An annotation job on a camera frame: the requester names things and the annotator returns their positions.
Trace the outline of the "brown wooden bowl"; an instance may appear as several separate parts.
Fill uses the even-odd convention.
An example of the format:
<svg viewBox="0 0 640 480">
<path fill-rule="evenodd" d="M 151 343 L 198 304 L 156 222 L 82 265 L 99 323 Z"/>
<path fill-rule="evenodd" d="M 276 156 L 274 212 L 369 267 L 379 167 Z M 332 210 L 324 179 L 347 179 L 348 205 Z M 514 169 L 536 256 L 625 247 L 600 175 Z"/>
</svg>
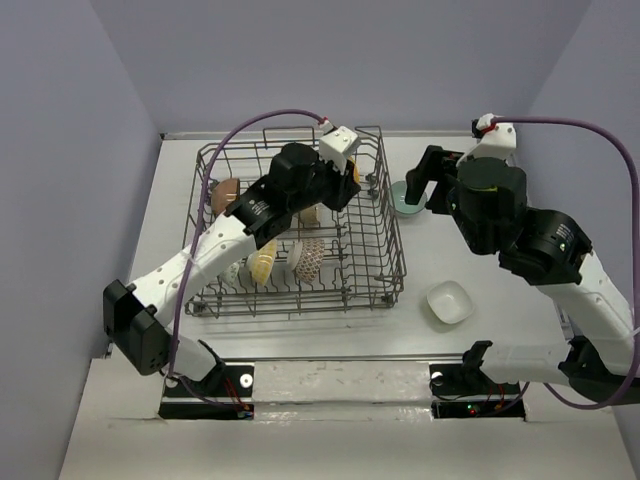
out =
<svg viewBox="0 0 640 480">
<path fill-rule="evenodd" d="M 211 191 L 211 209 L 215 217 L 221 215 L 240 194 L 240 180 L 231 177 L 215 184 Z"/>
</svg>

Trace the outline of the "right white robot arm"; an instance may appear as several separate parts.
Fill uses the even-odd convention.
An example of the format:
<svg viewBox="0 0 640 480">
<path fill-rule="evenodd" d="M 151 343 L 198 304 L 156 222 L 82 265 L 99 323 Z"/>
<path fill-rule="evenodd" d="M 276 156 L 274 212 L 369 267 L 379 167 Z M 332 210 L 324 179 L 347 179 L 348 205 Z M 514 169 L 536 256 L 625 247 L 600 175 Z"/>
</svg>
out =
<svg viewBox="0 0 640 480">
<path fill-rule="evenodd" d="M 434 183 L 426 209 L 451 216 L 471 252 L 496 256 L 501 268 L 550 298 L 575 326 L 572 339 L 549 345 L 475 342 L 460 368 L 468 390 L 536 382 L 571 387 L 595 402 L 638 403 L 637 379 L 615 394 L 636 369 L 631 307 L 571 216 L 529 206 L 525 172 L 503 159 L 466 160 L 430 145 L 405 179 L 408 204 L 417 204 Z"/>
</svg>

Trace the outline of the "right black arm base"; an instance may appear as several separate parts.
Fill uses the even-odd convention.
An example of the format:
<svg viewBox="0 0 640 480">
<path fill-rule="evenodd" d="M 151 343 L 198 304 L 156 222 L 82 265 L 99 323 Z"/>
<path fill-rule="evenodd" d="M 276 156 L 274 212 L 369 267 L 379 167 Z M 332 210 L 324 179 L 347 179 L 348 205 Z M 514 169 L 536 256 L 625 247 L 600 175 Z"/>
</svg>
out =
<svg viewBox="0 0 640 480">
<path fill-rule="evenodd" d="M 480 367 L 491 341 L 477 341 L 458 363 L 430 367 L 431 413 L 435 419 L 526 418 L 525 388 L 519 383 L 496 383 Z"/>
</svg>

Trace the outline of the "white round bowl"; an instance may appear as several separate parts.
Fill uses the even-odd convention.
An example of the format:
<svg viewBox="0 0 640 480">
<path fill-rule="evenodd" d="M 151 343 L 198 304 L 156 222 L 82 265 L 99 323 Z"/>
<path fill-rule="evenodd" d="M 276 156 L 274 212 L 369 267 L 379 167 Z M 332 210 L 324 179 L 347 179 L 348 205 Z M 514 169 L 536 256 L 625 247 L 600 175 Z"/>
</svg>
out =
<svg viewBox="0 0 640 480">
<path fill-rule="evenodd" d="M 320 209 L 318 204 L 309 206 L 299 212 L 299 221 L 305 228 L 320 224 Z"/>
</svg>

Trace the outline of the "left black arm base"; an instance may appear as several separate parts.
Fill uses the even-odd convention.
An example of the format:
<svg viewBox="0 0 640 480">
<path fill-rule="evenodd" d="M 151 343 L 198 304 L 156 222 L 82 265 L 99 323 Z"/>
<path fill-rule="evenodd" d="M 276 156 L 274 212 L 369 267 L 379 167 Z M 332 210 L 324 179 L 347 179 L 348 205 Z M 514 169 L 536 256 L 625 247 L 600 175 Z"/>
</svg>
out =
<svg viewBox="0 0 640 480">
<path fill-rule="evenodd" d="M 255 416 L 255 363 L 226 360 L 220 381 L 205 387 L 166 380 L 158 415 L 165 420 L 251 421 Z"/>
</svg>

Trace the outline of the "white square bowl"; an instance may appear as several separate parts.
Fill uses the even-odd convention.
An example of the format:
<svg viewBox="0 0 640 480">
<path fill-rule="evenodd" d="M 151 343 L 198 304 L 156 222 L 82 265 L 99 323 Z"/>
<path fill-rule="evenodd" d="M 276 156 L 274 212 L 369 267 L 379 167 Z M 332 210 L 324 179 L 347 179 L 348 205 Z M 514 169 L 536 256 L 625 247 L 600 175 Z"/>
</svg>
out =
<svg viewBox="0 0 640 480">
<path fill-rule="evenodd" d="M 475 310 L 467 291 L 453 280 L 434 285 L 427 293 L 426 300 L 435 316 L 447 325 L 465 321 Z"/>
</svg>

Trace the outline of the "yellow sun patterned bowl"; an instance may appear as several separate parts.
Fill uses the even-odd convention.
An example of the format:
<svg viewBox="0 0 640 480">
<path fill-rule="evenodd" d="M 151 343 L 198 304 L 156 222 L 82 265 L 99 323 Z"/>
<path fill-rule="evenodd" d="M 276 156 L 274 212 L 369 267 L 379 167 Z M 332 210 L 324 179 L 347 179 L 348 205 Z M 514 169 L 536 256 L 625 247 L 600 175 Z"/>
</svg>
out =
<svg viewBox="0 0 640 480">
<path fill-rule="evenodd" d="M 253 252 L 246 260 L 252 280 L 260 286 L 265 286 L 272 273 L 277 258 L 278 241 L 272 239 L 262 248 Z"/>
</svg>

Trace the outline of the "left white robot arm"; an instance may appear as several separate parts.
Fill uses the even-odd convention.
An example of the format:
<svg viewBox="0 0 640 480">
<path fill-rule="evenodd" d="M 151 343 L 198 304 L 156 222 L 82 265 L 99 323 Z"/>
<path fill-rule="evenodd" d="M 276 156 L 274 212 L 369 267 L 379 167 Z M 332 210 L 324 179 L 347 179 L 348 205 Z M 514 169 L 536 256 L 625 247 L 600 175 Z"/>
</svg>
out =
<svg viewBox="0 0 640 480">
<path fill-rule="evenodd" d="M 184 303 L 233 263 L 288 230 L 296 213 L 316 204 L 342 210 L 361 189 L 354 177 L 356 150 L 284 145 L 268 173 L 209 228 L 199 227 L 188 247 L 129 284 L 115 280 L 104 289 L 104 331 L 139 374 L 167 370 L 201 395 L 219 388 L 223 360 L 204 341 L 179 332 Z"/>
</svg>

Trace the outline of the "floral leaf patterned bowl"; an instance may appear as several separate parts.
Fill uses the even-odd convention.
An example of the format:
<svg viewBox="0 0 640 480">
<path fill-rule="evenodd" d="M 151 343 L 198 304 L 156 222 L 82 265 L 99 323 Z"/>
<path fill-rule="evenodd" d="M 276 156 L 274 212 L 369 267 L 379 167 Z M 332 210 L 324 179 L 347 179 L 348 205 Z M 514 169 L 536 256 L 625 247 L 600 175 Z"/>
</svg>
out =
<svg viewBox="0 0 640 480">
<path fill-rule="evenodd" d="M 236 284 L 240 268 L 239 262 L 232 263 L 219 275 L 220 281 L 226 286 L 233 287 Z"/>
</svg>

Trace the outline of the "dark geometric patterned bowl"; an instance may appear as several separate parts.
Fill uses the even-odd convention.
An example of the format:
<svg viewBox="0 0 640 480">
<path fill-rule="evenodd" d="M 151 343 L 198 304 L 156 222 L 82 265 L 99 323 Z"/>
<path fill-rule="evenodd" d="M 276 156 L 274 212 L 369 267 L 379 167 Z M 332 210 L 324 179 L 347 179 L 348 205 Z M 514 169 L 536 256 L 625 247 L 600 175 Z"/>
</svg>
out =
<svg viewBox="0 0 640 480">
<path fill-rule="evenodd" d="M 322 267 L 324 248 L 325 242 L 319 238 L 295 241 L 288 252 L 288 268 L 300 281 L 311 284 Z"/>
</svg>

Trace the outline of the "orange yellow bowl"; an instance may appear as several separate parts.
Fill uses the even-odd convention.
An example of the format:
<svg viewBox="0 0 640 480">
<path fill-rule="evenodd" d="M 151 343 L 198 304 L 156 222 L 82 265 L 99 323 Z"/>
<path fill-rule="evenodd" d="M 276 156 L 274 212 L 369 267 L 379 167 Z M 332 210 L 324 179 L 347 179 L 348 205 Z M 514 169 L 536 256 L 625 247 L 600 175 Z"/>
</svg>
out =
<svg viewBox="0 0 640 480">
<path fill-rule="evenodd" d="M 358 166 L 354 160 L 353 157 L 349 157 L 348 158 L 350 164 L 352 165 L 352 174 L 353 174 L 353 179 L 357 184 L 360 184 L 360 174 L 359 174 L 359 170 L 358 170 Z"/>
</svg>

